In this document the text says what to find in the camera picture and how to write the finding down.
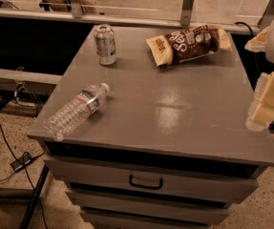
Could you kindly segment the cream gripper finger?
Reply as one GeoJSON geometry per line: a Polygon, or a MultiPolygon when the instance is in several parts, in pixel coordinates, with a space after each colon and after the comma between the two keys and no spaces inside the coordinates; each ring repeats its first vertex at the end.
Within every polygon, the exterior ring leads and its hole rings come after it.
{"type": "Polygon", "coordinates": [[[268,127],[274,121],[274,71],[261,73],[246,119],[247,127],[268,127]]]}
{"type": "Polygon", "coordinates": [[[268,27],[248,40],[244,48],[250,52],[265,52],[267,42],[268,27]]]}

